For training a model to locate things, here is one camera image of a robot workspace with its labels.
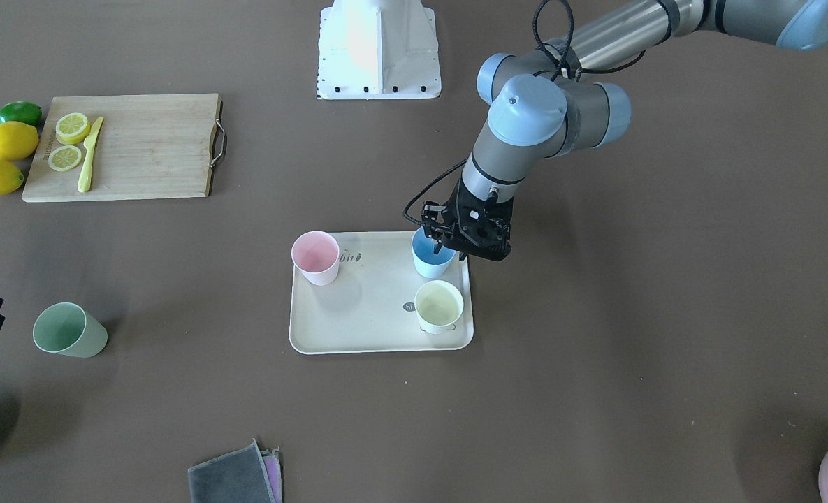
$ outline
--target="brown table surface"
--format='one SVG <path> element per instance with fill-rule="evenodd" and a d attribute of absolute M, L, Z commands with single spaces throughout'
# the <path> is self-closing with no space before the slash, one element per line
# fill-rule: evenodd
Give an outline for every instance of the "brown table surface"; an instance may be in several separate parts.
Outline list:
<path fill-rule="evenodd" d="M 513 254 L 472 261 L 465 349 L 289 346 L 293 239 L 413 230 L 402 207 L 471 149 L 479 66 L 534 47 L 536 3 L 426 3 L 440 98 L 330 102 L 328 3 L 0 2 L 0 107 L 218 92 L 229 137 L 209 198 L 0 197 L 0 501 L 187 501 L 188 467 L 253 437 L 282 447 L 290 503 L 817 500 L 828 45 L 701 32 L 606 77 L 630 130 L 526 180 Z M 103 353 L 34 346 L 60 300 Z"/>

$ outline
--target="blue cup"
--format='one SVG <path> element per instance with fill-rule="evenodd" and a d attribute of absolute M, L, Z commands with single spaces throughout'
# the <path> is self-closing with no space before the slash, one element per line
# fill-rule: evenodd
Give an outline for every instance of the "blue cup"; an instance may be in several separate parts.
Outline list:
<path fill-rule="evenodd" d="M 434 254 L 435 241 L 427 238 L 423 227 L 417 229 L 411 238 L 411 251 L 414 255 L 414 267 L 420 276 L 434 279 L 442 276 L 458 252 L 442 246 L 439 254 Z"/>

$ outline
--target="light green cup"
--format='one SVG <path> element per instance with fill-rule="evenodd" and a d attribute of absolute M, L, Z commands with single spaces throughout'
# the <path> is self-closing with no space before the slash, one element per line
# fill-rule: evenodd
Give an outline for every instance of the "light green cup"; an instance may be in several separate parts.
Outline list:
<path fill-rule="evenodd" d="M 79 358 L 100 353 L 108 339 L 106 328 L 71 302 L 44 309 L 34 322 L 31 338 L 42 351 Z"/>

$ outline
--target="tray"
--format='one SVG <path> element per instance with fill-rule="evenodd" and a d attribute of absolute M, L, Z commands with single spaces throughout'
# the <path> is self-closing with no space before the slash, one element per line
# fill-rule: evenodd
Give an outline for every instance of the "tray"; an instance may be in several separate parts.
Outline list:
<path fill-rule="evenodd" d="M 417 274 L 411 231 L 331 233 L 340 243 L 340 274 L 314 286 L 293 267 L 289 344 L 302 354 L 444 351 L 472 340 L 468 261 L 453 261 L 437 279 L 460 289 L 464 313 L 452 329 L 420 329 L 414 294 L 430 281 Z"/>

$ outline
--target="pink cup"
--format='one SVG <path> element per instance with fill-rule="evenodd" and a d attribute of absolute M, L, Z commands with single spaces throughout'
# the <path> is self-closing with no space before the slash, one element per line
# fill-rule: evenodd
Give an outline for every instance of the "pink cup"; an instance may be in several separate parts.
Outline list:
<path fill-rule="evenodd" d="M 307 232 L 293 243 L 292 258 L 308 281 L 324 286 L 340 271 L 340 243 L 328 233 Z"/>

